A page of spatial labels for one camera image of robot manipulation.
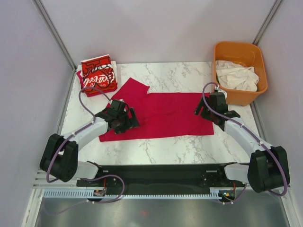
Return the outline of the crimson red t-shirt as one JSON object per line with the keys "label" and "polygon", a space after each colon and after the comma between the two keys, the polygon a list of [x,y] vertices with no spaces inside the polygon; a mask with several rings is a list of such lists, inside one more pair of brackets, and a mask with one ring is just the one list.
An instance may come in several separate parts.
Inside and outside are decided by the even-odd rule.
{"label": "crimson red t-shirt", "polygon": [[213,123],[194,114],[202,98],[200,93],[148,90],[147,85],[130,78],[113,95],[113,99],[122,99],[134,109],[140,126],[121,134],[107,132],[99,136],[101,142],[214,134]]}

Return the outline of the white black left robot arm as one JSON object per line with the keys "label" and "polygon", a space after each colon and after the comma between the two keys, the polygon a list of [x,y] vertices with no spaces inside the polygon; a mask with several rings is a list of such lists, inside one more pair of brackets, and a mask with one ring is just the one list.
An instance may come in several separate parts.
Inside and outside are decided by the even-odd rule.
{"label": "white black left robot arm", "polygon": [[46,172],[48,183],[70,181],[78,169],[79,151],[98,136],[110,131],[122,134],[140,126],[134,109],[120,100],[112,100],[109,107],[97,114],[84,109],[92,115],[90,121],[65,135],[55,133],[47,141],[40,169]]}

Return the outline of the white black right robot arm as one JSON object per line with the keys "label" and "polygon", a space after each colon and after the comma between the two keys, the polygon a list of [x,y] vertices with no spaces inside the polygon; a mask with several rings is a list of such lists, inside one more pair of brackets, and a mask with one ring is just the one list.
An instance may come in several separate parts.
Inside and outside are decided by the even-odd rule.
{"label": "white black right robot arm", "polygon": [[195,115],[213,122],[233,137],[248,154],[249,163],[225,164],[217,174],[217,181],[228,186],[234,180],[248,183],[257,192],[271,192],[284,196],[290,184],[286,150],[274,147],[255,134],[236,111],[230,111],[222,92],[213,92],[202,98]]}

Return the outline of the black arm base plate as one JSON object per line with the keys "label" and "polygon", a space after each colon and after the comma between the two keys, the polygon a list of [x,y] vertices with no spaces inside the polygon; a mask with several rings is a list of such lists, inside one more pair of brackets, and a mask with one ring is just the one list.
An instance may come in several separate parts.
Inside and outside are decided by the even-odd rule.
{"label": "black arm base plate", "polygon": [[243,187],[229,180],[220,164],[102,166],[97,181],[78,180],[78,187],[102,187],[110,194],[193,194],[210,188]]}

